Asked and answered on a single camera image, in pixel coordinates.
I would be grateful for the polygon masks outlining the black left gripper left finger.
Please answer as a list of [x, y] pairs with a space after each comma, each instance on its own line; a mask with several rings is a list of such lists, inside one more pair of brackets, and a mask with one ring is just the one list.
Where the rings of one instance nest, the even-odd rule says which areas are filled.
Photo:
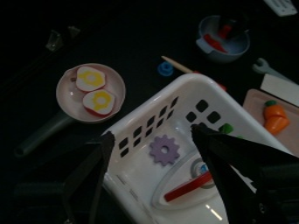
[[39, 165], [13, 189], [9, 224], [95, 224], [114, 135], [106, 132]]

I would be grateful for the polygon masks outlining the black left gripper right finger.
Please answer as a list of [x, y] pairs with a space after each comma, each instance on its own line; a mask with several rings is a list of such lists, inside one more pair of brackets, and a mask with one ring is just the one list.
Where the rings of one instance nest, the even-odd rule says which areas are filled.
[[193, 124], [228, 224], [299, 224], [299, 157]]

